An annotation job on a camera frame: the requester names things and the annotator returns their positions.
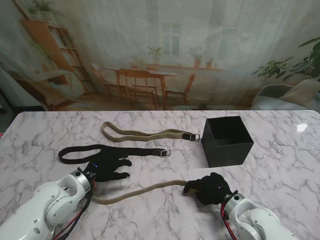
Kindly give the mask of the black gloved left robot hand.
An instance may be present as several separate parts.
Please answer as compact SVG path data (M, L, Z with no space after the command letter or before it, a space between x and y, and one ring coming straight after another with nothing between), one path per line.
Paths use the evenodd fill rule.
M103 148L89 161L84 172L95 174L95 181L100 183L129 178L130 174L127 172L116 172L120 167L132 166L128 156L125 150Z

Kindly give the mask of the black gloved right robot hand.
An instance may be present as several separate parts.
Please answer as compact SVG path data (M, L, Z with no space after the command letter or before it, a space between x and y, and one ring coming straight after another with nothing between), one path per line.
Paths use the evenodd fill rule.
M188 181L183 193L186 195L191 190L195 190L195 197L205 206L222 204L225 197L232 194L224 177L216 172L201 179Z

